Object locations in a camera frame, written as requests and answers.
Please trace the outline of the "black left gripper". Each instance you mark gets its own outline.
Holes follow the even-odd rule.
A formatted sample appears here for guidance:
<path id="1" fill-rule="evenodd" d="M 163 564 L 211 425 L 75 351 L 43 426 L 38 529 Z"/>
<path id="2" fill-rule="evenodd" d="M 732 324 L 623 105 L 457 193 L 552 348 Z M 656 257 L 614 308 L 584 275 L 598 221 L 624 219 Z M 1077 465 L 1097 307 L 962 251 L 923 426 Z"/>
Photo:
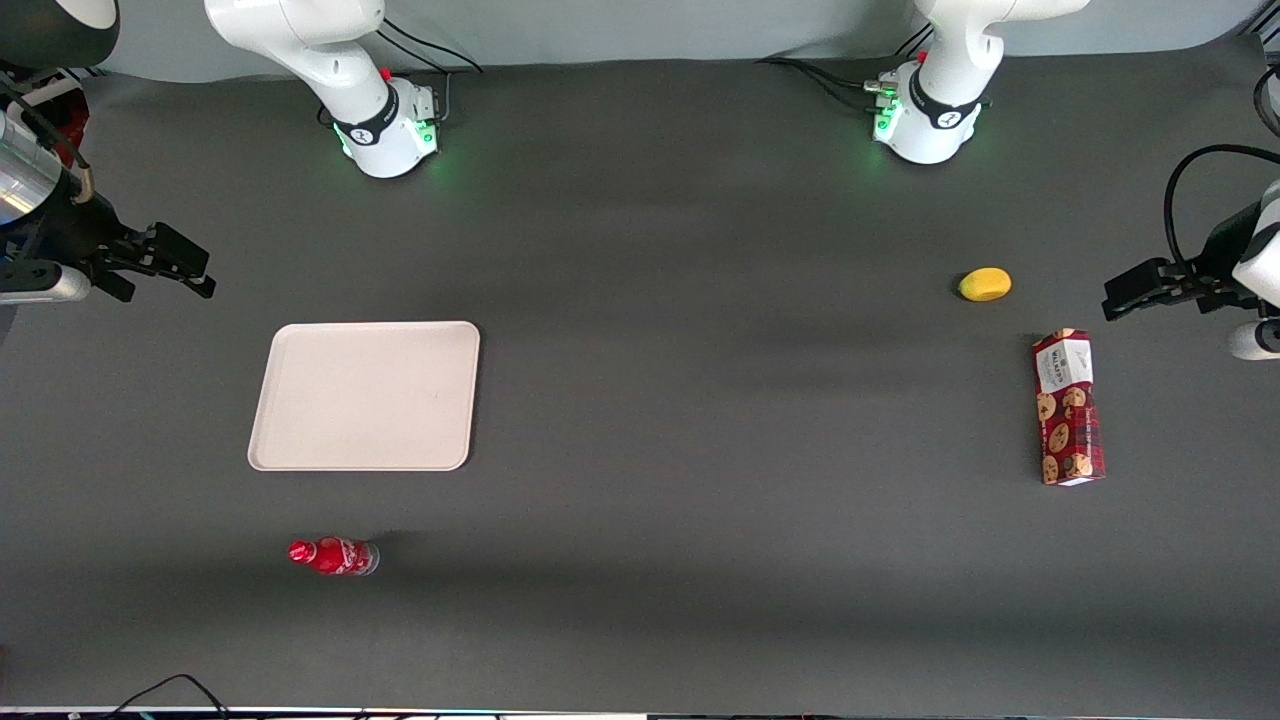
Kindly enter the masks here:
<path id="1" fill-rule="evenodd" d="M 1199 313 L 1224 307 L 1257 313 L 1228 333 L 1226 346 L 1244 361 L 1276 361 L 1277 201 L 1260 200 L 1221 222 L 1192 260 L 1151 258 L 1103 284 L 1102 313 L 1116 322 L 1140 309 L 1194 302 Z"/>

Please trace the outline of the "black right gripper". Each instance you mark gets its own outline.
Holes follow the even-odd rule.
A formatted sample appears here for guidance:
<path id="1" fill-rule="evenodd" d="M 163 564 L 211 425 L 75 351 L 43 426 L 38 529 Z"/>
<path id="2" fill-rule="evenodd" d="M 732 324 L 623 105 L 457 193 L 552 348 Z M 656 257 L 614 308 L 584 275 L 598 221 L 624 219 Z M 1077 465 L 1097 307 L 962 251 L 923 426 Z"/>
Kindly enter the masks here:
<path id="1" fill-rule="evenodd" d="M 136 284 L 123 272 L 178 282 L 202 299 L 214 296 L 206 249 L 161 222 L 147 228 L 148 252 L 141 240 L 102 199 L 77 205 L 58 192 L 42 202 L 3 193 L 1 301 L 67 304 L 99 288 L 128 302 Z M 148 254 L 155 266 L 146 266 Z"/>

